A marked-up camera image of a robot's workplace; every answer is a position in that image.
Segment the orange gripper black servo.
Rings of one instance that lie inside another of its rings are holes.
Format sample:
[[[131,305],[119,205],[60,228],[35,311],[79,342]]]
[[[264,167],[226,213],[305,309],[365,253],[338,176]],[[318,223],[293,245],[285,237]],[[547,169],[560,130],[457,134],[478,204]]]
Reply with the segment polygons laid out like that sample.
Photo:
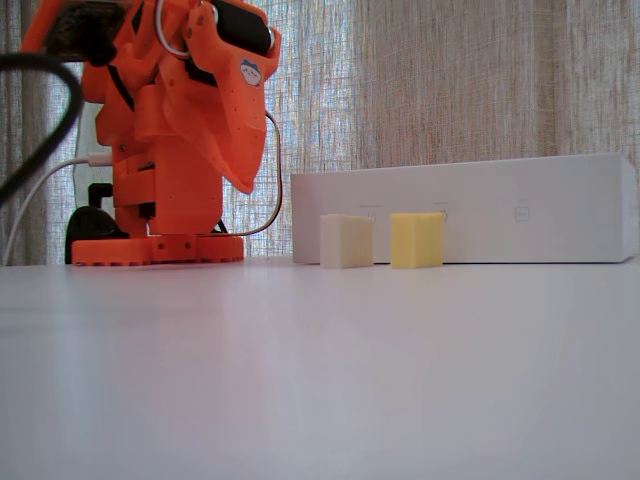
[[[264,82],[278,67],[281,34],[244,1],[198,3],[183,33],[186,71],[160,69],[166,120],[215,172],[249,194],[266,137]]]

